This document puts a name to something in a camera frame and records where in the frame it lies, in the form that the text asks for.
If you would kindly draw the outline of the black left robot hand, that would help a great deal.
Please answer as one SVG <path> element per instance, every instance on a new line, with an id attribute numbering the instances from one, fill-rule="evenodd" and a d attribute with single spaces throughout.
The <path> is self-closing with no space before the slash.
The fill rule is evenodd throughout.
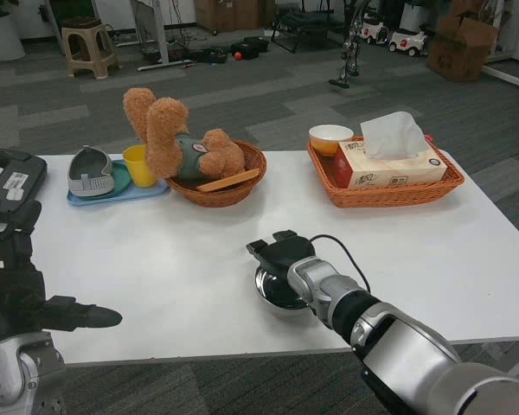
<path id="1" fill-rule="evenodd" d="M 31 234 L 41 211 L 39 201 L 27 202 L 0 232 L 0 342 L 44 329 L 72 332 L 119 325 L 122 315 L 115 310 L 73 297 L 46 298 L 43 274 L 31 260 Z"/>

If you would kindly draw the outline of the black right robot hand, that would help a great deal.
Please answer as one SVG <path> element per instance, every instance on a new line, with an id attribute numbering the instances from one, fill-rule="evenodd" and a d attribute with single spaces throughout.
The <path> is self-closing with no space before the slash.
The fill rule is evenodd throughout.
<path id="1" fill-rule="evenodd" d="M 259 261 L 259 268 L 274 277 L 286 279 L 293 264 L 316 255 L 313 244 L 292 230 L 279 231 L 272 236 L 272 243 L 258 239 L 247 244 L 246 249 Z"/>

